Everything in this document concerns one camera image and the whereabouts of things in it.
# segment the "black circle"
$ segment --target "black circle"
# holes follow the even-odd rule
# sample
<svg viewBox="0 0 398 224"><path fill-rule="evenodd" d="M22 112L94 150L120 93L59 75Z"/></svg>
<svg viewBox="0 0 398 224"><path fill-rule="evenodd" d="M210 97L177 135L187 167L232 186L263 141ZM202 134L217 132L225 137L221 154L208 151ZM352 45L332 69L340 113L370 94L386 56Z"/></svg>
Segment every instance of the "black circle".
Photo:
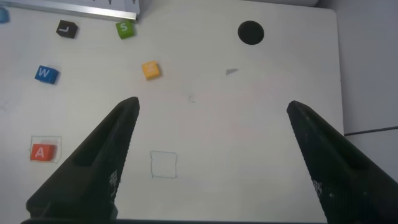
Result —
<svg viewBox="0 0 398 224"><path fill-rule="evenodd" d="M238 28L239 38L246 44L258 44L264 38L264 29L254 21L243 22Z"/></svg>

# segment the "small gray mark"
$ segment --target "small gray mark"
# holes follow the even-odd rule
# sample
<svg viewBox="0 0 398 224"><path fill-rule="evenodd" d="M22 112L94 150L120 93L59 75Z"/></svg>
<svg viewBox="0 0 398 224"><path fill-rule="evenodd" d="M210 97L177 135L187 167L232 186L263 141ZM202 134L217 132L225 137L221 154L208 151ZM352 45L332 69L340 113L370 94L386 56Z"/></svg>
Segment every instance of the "small gray mark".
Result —
<svg viewBox="0 0 398 224"><path fill-rule="evenodd" d="M226 72L225 72L225 75L229 75L229 74L232 74L232 73L237 72L237 71L239 71L239 69L237 69L237 68L227 69Z"/></svg>

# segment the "white table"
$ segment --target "white table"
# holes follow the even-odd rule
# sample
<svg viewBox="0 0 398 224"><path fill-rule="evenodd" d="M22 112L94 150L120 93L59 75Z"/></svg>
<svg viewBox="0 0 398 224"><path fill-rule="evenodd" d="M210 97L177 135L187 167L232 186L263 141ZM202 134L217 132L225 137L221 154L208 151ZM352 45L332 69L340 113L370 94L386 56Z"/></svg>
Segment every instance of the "white table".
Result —
<svg viewBox="0 0 398 224"><path fill-rule="evenodd" d="M121 100L140 115L116 197L118 218L325 222L286 108L297 100L343 131L334 12L247 1L152 1L131 39L114 22L9 9L0 25L0 219L26 200ZM59 37L76 22L75 40ZM264 40L246 45L239 25ZM145 81L141 64L163 76ZM38 82L39 65L60 71ZM226 69L239 71L228 76ZM62 136L58 164L29 162L31 135ZM150 151L178 155L152 179Z"/></svg>

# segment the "cube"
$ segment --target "cube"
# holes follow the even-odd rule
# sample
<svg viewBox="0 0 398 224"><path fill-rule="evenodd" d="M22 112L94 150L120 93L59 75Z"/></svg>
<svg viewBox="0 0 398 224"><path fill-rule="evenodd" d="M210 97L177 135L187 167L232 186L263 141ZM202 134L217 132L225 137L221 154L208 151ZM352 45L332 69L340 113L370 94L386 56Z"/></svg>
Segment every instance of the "cube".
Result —
<svg viewBox="0 0 398 224"><path fill-rule="evenodd" d="M77 33L77 29L78 26L74 22L61 20L57 28L57 34L61 37L74 39Z"/></svg>
<svg viewBox="0 0 398 224"><path fill-rule="evenodd" d="M0 7L0 24L10 21L8 10Z"/></svg>
<svg viewBox="0 0 398 224"><path fill-rule="evenodd" d="M48 68L45 66L40 66L37 70L35 79L44 82L54 84L58 76L58 71L54 68Z"/></svg>
<svg viewBox="0 0 398 224"><path fill-rule="evenodd" d="M118 22L116 24L116 28L121 39L134 36L134 29L132 28L132 23L130 21Z"/></svg>
<svg viewBox="0 0 398 224"><path fill-rule="evenodd" d="M33 144L30 159L32 161L51 161L55 146L49 144Z"/></svg>
<svg viewBox="0 0 398 224"><path fill-rule="evenodd" d="M141 67L147 80L160 76L160 71L157 67L156 61L147 62L145 64L142 64Z"/></svg>

